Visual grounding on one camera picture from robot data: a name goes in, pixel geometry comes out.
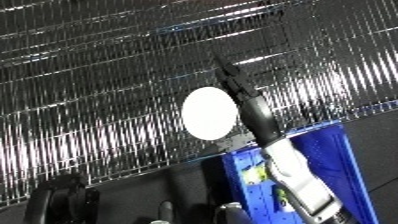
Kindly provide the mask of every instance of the blue plastic box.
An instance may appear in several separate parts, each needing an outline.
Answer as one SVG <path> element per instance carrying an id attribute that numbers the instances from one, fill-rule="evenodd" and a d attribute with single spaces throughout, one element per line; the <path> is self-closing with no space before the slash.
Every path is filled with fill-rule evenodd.
<path id="1" fill-rule="evenodd" d="M 379 223 L 369 200 L 353 152 L 341 124 L 291 138 L 308 159 L 311 170 L 343 201 L 361 224 Z M 245 183 L 242 172 L 263 161 L 259 148 L 246 148 L 223 156 L 234 199 L 257 224 L 303 223 L 296 212 L 279 209 L 271 180 Z"/>

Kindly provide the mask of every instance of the corrugated metal surface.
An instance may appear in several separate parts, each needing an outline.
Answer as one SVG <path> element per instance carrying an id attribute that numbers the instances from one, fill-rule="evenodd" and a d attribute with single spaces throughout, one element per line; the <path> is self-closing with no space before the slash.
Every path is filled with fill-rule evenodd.
<path id="1" fill-rule="evenodd" d="M 397 5 L 1 1 L 0 206 L 63 172 L 95 184 L 195 158 L 205 143 L 179 111 L 215 85 L 212 50 L 265 90 L 283 130 L 393 109 Z"/>

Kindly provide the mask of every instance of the black cable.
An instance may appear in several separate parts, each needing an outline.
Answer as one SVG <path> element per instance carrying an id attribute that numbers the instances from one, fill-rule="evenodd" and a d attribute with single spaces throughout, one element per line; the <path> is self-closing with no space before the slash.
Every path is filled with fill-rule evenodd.
<path id="1" fill-rule="evenodd" d="M 382 184 L 382 185 L 380 185 L 380 186 L 377 186 L 377 187 L 373 188 L 372 190 L 369 191 L 369 193 L 372 193 L 373 191 L 377 191 L 377 190 L 379 190 L 380 188 L 382 188 L 382 187 L 384 187 L 384 186 L 386 186 L 386 185 L 388 185 L 388 184 L 390 184 L 390 183 L 392 183 L 392 182 L 394 182 L 394 181 L 396 181 L 396 180 L 398 180 L 398 177 L 396 177 L 396 178 L 394 178 L 394 179 L 392 179 L 392 180 L 389 180 L 389 181 L 387 181 L 386 183 L 384 183 L 384 184 Z"/>

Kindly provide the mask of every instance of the white ball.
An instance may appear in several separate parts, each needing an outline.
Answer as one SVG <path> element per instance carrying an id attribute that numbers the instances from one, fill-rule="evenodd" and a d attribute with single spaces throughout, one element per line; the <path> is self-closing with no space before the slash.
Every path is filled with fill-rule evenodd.
<path id="1" fill-rule="evenodd" d="M 234 127 L 238 109 L 231 97 L 214 87 L 193 91 L 182 107 L 182 119 L 188 132 L 202 140 L 226 136 Z"/>

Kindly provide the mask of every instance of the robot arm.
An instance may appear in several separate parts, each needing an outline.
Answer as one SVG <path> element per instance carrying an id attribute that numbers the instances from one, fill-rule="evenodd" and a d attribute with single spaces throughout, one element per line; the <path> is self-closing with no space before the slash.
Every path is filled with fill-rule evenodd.
<path id="1" fill-rule="evenodd" d="M 216 56 L 217 79 L 240 109 L 268 159 L 271 178 L 285 189 L 290 204 L 308 224 L 358 223 L 341 201 L 309 169 L 306 158 L 285 138 L 264 96 L 249 86 L 247 77 L 232 63 Z"/>

